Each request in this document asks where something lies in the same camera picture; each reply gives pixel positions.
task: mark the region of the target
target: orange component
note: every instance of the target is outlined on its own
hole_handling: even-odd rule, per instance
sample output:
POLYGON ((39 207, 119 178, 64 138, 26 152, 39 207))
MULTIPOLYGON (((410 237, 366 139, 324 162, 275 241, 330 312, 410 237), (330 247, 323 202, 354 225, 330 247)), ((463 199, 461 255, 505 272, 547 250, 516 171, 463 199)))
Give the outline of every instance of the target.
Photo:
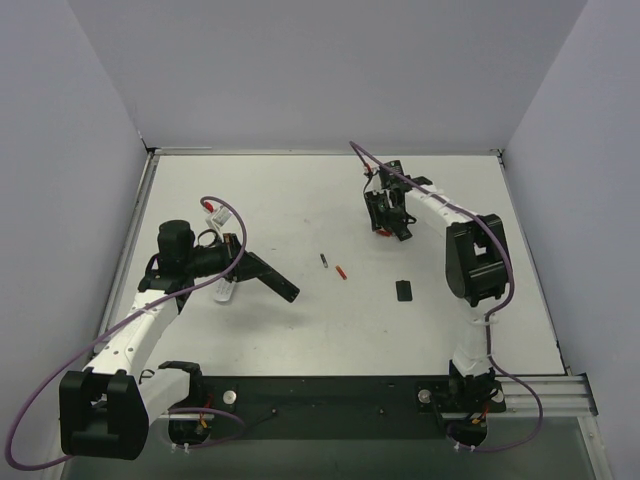
POLYGON ((340 274, 340 276, 342 277, 343 280, 347 279, 347 274, 344 273, 342 268, 340 268, 340 265, 336 265, 336 270, 338 271, 338 273, 340 274))

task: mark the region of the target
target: white wall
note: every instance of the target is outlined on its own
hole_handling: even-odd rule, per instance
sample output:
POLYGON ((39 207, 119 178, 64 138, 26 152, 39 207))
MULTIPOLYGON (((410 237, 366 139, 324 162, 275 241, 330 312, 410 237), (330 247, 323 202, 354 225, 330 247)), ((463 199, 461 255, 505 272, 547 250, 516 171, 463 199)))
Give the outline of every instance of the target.
POLYGON ((503 147, 585 0, 70 0, 147 144, 503 147))
POLYGON ((590 0, 506 171, 566 360, 588 372, 616 478, 640 472, 640 3, 590 0))
MULTIPOLYGON (((0 432, 33 388, 95 335, 145 151, 63 0, 0 9, 0 432)), ((45 460, 57 388, 15 444, 45 460)), ((37 478, 0 462, 0 478, 37 478)))

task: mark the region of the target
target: bolt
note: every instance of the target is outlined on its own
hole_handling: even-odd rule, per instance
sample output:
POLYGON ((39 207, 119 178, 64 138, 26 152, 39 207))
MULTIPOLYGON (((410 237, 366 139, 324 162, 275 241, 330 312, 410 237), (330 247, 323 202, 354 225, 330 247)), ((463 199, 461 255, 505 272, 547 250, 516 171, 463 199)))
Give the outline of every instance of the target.
POLYGON ((431 392, 426 389, 422 389, 418 392, 418 401, 420 403, 430 403, 431 402, 431 392))
POLYGON ((234 403, 236 403, 236 398, 236 392, 234 392, 233 390, 227 390, 222 394, 222 401, 227 405, 233 405, 234 403))

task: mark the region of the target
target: white tabletop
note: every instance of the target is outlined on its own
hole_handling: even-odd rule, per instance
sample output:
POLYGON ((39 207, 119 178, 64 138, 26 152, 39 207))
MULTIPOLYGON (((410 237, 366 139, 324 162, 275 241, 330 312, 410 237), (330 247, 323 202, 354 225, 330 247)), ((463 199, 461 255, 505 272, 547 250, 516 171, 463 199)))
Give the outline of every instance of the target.
MULTIPOLYGON (((564 373, 497 159, 381 159, 394 158, 457 203, 502 218, 517 289, 494 327, 495 357, 513 373, 564 373)), ((237 208, 247 225, 248 250, 301 293, 289 304, 251 280, 237 286, 229 304, 219 305, 211 290, 197 291, 165 331, 148 367, 184 360, 198 362, 206 375, 446 374, 467 306, 446 285, 444 240, 425 224, 411 226, 414 237, 402 243, 371 232, 364 180, 353 155, 160 157, 118 320, 157 251, 158 226, 184 219, 196 234, 206 228, 198 203, 204 195, 237 208), (323 267, 320 253, 330 268, 323 267), (412 302, 397 301, 397 280, 411 281, 412 302)), ((235 221, 225 230, 239 233, 235 221)), ((488 309, 492 302, 480 306, 488 309)))

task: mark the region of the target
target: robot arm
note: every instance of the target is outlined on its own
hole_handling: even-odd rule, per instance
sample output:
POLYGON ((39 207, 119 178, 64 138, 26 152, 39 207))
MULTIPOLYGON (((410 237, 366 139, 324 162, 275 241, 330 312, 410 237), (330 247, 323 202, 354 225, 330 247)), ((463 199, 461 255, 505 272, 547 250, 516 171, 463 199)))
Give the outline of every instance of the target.
MULTIPOLYGON (((406 176, 399 160, 386 166, 406 176)), ((373 190, 364 194, 372 230, 391 233, 405 241, 413 236, 409 225, 424 220, 445 241, 447 284, 456 297, 469 305, 468 318, 457 325, 458 342, 450 364, 450 377, 458 384, 459 395, 467 397, 462 401, 474 403, 474 399, 485 397, 494 386, 495 372, 487 357, 487 325, 477 307, 480 301, 498 299, 505 292, 508 277, 500 253, 474 221, 451 208, 455 203, 429 179, 412 180, 427 186, 427 190, 437 193, 444 202, 412 188, 384 169, 371 171, 367 176, 374 182, 373 190)), ((479 217, 506 250, 500 217, 494 214, 479 217)))
MULTIPOLYGON (((151 302, 194 285, 194 279, 227 269, 241 244, 233 234, 217 237, 208 247, 194 246, 188 222, 160 226, 158 254, 138 286, 131 311, 143 313, 113 336, 82 371, 69 371, 60 382, 62 450, 70 455, 135 459, 144 448, 149 425, 170 407, 203 406, 206 392, 200 367, 165 362, 138 387, 140 376, 164 330, 180 314, 190 293, 146 310, 151 302)), ((226 276, 242 282, 258 278, 288 302, 299 289, 262 261, 245 252, 226 276)))
MULTIPOLYGON (((404 175, 399 160, 386 165, 404 175)), ((374 190, 364 194, 372 230, 392 233, 400 241, 408 240, 413 236, 408 226, 417 221, 407 213, 409 206, 412 212, 420 212, 420 217, 445 239, 445 277, 456 297, 465 299, 475 308, 485 298, 498 299, 504 294, 508 277, 500 252, 474 221, 450 208, 454 202, 440 193, 433 182, 425 177, 412 179, 438 193, 448 202, 446 205, 412 189, 383 169, 374 175, 374 190)), ((495 214, 479 217, 506 250, 507 241, 500 217, 495 214)))

